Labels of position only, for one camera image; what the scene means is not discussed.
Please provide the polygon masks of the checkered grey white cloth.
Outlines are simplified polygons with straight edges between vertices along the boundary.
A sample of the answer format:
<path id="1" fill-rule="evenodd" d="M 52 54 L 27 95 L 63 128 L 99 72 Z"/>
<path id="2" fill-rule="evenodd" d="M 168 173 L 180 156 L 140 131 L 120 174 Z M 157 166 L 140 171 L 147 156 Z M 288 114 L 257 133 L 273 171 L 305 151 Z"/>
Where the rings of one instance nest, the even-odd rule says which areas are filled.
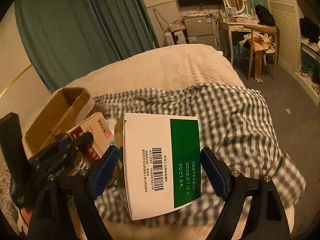
<path id="1" fill-rule="evenodd" d="M 200 148 L 210 147 L 219 160 L 244 176 L 269 175 L 285 209 L 304 193 L 306 181 L 287 153 L 281 152 L 265 99 L 258 90 L 214 83 L 185 89 L 86 88 L 105 119 L 118 120 L 124 113 L 196 116 Z M 213 225 L 223 201 L 213 192 L 201 170 L 201 198 L 178 211 L 155 218 L 132 221 L 121 201 L 117 183 L 108 186 L 95 202 L 104 221 L 147 226 Z"/>

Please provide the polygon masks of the wooden chair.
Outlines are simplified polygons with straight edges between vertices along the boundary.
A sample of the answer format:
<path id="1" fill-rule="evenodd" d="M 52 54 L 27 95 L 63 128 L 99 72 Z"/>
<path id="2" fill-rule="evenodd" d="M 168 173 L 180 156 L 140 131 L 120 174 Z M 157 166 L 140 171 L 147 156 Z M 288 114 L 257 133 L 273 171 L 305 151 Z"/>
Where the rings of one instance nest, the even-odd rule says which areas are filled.
<path id="1" fill-rule="evenodd" d="M 274 78 L 276 66 L 279 57 L 279 30 L 275 26 L 266 25 L 252 25 L 245 24 L 244 28 L 250 30 L 250 33 L 244 36 L 244 40 L 239 44 L 243 46 L 247 41 L 249 42 L 249 69 L 248 77 L 251 76 L 252 64 L 254 62 L 254 79 L 258 83 L 263 83 L 261 77 L 262 66 L 267 65 L 267 56 L 272 56 L 273 69 L 272 78 Z"/>

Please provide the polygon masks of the black backpack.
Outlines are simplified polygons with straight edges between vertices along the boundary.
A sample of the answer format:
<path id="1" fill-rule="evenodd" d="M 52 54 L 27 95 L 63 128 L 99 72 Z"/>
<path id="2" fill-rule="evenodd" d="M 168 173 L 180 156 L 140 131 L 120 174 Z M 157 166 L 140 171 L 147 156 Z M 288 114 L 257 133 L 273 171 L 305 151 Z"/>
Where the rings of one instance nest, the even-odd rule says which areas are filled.
<path id="1" fill-rule="evenodd" d="M 260 25 L 265 25 L 265 26 L 269 26 L 269 27 L 276 26 L 276 23 L 275 23 L 275 20 L 274 20 L 272 14 L 263 5 L 260 5 L 260 4 L 256 5 L 255 6 L 255 13 L 258 17 Z"/>

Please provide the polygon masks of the brown cardboard box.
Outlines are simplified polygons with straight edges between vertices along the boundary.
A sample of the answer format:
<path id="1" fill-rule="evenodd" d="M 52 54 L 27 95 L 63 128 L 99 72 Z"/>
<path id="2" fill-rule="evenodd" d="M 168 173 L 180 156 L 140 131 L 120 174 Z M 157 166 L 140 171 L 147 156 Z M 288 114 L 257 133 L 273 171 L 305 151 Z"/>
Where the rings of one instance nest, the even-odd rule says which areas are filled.
<path id="1" fill-rule="evenodd" d="M 46 105 L 39 110 L 26 126 L 23 145 L 28 158 L 57 140 L 65 133 L 99 112 L 89 92 L 81 87 L 57 90 Z"/>

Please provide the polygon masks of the white shelf unit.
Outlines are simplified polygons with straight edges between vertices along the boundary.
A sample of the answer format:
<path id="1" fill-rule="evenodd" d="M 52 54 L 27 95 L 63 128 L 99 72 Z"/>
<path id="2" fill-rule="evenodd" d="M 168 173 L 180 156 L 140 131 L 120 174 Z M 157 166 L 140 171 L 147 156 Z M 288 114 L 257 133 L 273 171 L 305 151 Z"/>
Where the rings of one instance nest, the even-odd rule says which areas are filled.
<path id="1" fill-rule="evenodd" d="M 310 77 L 302 77 L 301 33 L 297 0 L 268 0 L 279 34 L 279 61 L 283 67 L 308 93 L 315 105 L 319 104 L 319 94 L 313 89 Z"/>

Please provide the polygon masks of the grey mini fridge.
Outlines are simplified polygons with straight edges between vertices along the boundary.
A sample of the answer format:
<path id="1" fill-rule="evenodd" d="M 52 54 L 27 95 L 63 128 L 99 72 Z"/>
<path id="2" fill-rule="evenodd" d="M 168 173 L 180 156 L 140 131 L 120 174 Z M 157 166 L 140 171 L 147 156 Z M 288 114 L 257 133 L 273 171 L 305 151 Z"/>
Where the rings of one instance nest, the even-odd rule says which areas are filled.
<path id="1" fill-rule="evenodd" d="M 205 44 L 217 48 L 212 17 L 200 15 L 184 18 L 184 24 L 191 44 Z"/>

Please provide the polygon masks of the white dressing table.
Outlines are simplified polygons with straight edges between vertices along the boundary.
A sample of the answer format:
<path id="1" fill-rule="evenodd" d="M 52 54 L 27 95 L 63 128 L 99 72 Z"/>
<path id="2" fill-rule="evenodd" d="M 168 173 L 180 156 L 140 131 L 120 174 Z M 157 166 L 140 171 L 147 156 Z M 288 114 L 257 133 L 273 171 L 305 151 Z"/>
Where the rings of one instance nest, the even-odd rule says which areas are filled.
<path id="1" fill-rule="evenodd" d="M 219 30 L 224 55 L 229 58 L 231 65 L 233 65 L 234 47 L 238 46 L 239 41 L 244 38 L 244 35 L 250 33 L 251 29 L 245 28 L 242 23 L 220 21 Z"/>

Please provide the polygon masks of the white green medicine box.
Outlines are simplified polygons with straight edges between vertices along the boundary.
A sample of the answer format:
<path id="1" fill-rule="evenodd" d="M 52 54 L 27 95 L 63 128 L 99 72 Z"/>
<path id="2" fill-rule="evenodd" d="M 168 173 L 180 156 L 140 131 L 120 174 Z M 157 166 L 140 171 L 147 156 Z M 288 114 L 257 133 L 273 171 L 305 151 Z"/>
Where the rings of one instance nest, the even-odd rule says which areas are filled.
<path id="1" fill-rule="evenodd" d="M 200 198 L 197 117 L 125 113 L 114 139 L 119 195 L 131 220 L 164 215 Z"/>

